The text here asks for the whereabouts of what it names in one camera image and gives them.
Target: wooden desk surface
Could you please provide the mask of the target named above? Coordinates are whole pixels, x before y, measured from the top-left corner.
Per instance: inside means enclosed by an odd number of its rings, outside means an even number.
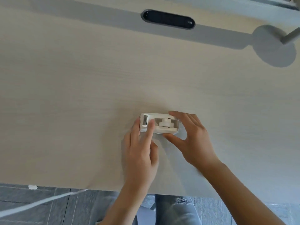
[[[162,0],[54,2],[50,10],[0,2],[0,182],[119,190],[124,133],[142,112],[174,109],[199,116],[217,155],[260,199],[300,203],[299,54],[275,68],[251,43],[231,49],[164,36],[159,25],[145,33],[81,11],[157,9],[243,35],[264,22]],[[55,9],[60,2],[68,14]],[[151,193],[217,196],[176,148],[155,139]]]

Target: white device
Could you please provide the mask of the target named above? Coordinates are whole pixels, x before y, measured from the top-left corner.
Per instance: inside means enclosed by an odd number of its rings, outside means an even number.
[[[169,114],[154,114],[154,113],[141,113],[140,116],[140,131],[146,132],[150,120],[155,121],[154,133],[171,133],[176,134],[179,129],[178,118]]]

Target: white cable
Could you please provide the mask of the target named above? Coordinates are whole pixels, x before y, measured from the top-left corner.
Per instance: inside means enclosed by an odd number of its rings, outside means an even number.
[[[62,198],[62,197],[66,197],[66,196],[69,196],[69,195],[75,195],[75,194],[78,194],[78,193],[82,193],[84,191],[87,191],[87,190],[80,190],[78,192],[64,193],[64,194],[57,195],[57,196],[54,196],[54,197],[48,197],[46,199],[39,200],[37,202],[33,202],[31,204],[24,205],[24,206],[21,206],[21,207],[4,210],[4,211],[0,212],[0,218],[4,217],[4,216],[7,216],[7,215],[15,214],[15,213],[18,213],[18,212],[23,212],[25,210],[28,210],[28,209],[33,208],[35,206],[41,205],[43,203],[46,203],[46,202],[49,202],[49,201],[52,201],[52,200],[56,200],[56,199],[59,199],[59,198]]]

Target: gray tile floor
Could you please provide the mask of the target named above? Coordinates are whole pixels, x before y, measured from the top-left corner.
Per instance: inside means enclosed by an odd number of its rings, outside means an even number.
[[[25,185],[0,184],[0,211],[77,190],[54,187],[29,190]],[[28,211],[0,218],[0,225],[88,225],[97,193],[96,190],[88,190],[60,198]],[[201,197],[193,199],[203,225],[236,224],[222,201]],[[142,205],[150,208],[153,203],[154,196],[148,195]],[[300,225],[300,205],[266,205],[287,225]]]

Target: forearm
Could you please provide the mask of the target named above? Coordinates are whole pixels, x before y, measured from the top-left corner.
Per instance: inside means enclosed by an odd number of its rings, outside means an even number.
[[[220,163],[203,174],[219,194],[238,225],[283,225],[241,181]]]
[[[131,225],[146,194],[125,184],[101,225]]]

